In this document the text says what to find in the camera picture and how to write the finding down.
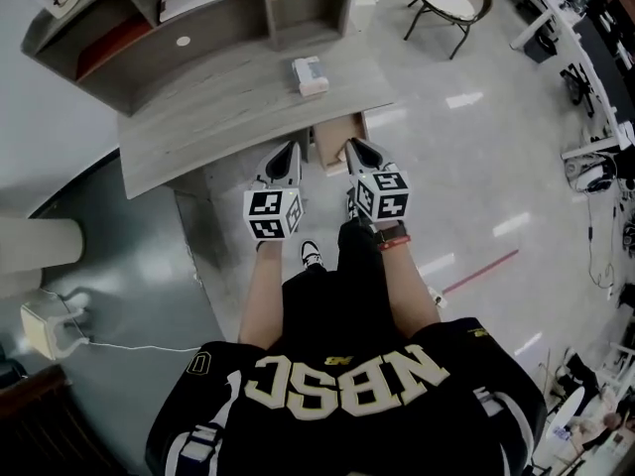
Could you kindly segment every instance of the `red bracelet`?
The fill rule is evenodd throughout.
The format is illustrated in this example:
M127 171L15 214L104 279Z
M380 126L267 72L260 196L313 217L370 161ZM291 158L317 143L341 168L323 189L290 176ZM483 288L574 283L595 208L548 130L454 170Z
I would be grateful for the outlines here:
M399 238L393 238L392 240L388 240L379 245L379 250L384 252L385 250L392 249L393 247L397 247L397 245L403 245L404 243L408 243L410 241L410 236L400 236Z

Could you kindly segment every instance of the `round table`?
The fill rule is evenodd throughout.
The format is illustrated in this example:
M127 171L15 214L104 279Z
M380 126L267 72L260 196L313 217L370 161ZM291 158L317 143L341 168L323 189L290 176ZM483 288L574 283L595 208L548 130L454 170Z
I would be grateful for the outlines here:
M580 386L575 390L571 396L565 400L565 403L561 405L560 409L549 423L547 431L545 432L545 439L549 439L556 435L556 430L563 428L569 423L572 417L575 416L575 411L579 408L584 398L584 388Z

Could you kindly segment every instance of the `white sneaker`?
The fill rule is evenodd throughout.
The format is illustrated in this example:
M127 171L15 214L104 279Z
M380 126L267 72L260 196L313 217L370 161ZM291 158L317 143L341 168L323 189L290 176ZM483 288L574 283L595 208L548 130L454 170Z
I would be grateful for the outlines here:
M352 220L359 216L357 205L355 204L355 189L352 188L346 193L346 220Z
M319 252L318 245L313 240L305 240L300 248L300 255L302 257L302 264L305 266L305 270L311 265L324 266L324 261L321 259L321 253Z

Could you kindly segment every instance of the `red line on floor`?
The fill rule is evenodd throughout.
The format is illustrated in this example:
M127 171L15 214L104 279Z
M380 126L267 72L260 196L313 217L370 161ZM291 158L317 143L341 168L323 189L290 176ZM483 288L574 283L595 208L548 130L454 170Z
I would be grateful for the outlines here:
M477 277L480 277L483 274L486 274L487 272L489 272L490 270L492 270L493 268L496 268L498 265L504 263L505 261L507 261L510 258L513 258L516 254L518 254L519 250L516 249L513 252L510 252L509 254L504 255L502 258L497 259L496 261L494 261L493 263L490 263L489 265L487 265L484 268L481 268L480 270L474 272L472 275L468 275L467 277L465 277L464 279L461 279L460 281L458 281L455 284L452 284L451 286L447 287L444 289L444 295L447 295L448 293L451 293L452 291L460 288L461 286L463 286L464 284L467 284L469 281L472 281L474 279L476 279Z

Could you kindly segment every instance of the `black jersey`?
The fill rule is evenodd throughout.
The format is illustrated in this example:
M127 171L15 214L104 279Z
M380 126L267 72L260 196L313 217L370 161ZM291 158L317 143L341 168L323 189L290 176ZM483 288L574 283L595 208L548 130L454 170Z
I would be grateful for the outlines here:
M381 353L211 342L166 400L146 459L170 475L520 474L545 416L475 319Z

